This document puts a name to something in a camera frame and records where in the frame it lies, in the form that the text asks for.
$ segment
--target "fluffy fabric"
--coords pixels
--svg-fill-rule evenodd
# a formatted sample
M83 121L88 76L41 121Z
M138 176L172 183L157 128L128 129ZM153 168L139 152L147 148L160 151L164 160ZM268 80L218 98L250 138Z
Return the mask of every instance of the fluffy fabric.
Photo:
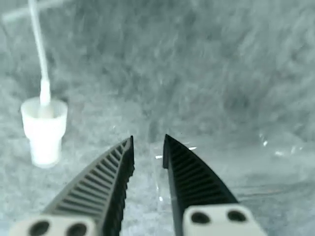
M134 135L138 172L124 233L152 235L148 153L165 133L213 138L276 127L313 141L314 9L313 0L73 0L43 11L53 95L69 104L64 157L49 171L30 165L19 114L39 90L30 22L5 25L0 218L38 212L96 155Z

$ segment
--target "transparent plastic bag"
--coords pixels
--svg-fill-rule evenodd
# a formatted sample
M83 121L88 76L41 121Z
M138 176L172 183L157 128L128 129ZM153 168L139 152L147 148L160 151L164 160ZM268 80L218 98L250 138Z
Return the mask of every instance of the transparent plastic bag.
M203 159L271 235L312 235L314 152L283 130L257 135L175 139ZM152 144L159 222L156 235L174 235L163 143Z

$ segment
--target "gray carpet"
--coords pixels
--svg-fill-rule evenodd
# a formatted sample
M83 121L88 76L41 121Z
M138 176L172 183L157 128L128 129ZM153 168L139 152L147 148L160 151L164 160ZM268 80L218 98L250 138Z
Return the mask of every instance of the gray carpet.
M225 144L231 134L247 140L262 133L277 137L273 151L280 144L288 153L312 146L314 9L312 0L73 0L42 11L53 95L69 104L63 159L51 170L30 164L19 113L21 103L39 91L30 22L4 23L0 220L40 212L95 157L129 135L135 137L136 171L123 234L137 236L154 235L160 219L168 219L158 212L151 155L165 133L180 140L224 137ZM213 150L207 146L204 155ZM255 156L258 146L245 146ZM266 158L261 153L251 160L257 172L259 157ZM241 156L232 157L221 163L242 163ZM257 185L291 184L299 195L244 200L269 235L313 235L313 152L294 157L264 162L288 165L292 175L279 176L275 169L268 175L264 166L254 177ZM171 222L163 226L171 235Z

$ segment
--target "small cup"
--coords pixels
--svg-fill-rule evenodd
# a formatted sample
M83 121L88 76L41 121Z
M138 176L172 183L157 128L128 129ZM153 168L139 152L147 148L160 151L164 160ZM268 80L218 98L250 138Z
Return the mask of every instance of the small cup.
M68 106L61 100L51 100L52 118L40 118L40 100L34 97L21 105L23 128L30 141L31 161L40 168L55 166L62 155L62 138L66 130Z

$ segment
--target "screw hole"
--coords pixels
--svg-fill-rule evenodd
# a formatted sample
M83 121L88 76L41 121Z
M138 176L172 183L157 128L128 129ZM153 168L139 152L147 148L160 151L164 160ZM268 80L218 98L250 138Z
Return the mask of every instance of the screw hole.
M68 231L66 236L84 236L87 232L87 227L84 224L75 224L72 225Z
M31 227L30 236L42 236L48 231L48 228L48 221L39 221Z
M227 217L229 218L230 221L234 222L245 222L247 220L246 216L237 210L229 211Z
M192 214L191 220L193 223L197 223L197 224L210 223L210 218L202 212L195 212L194 214Z

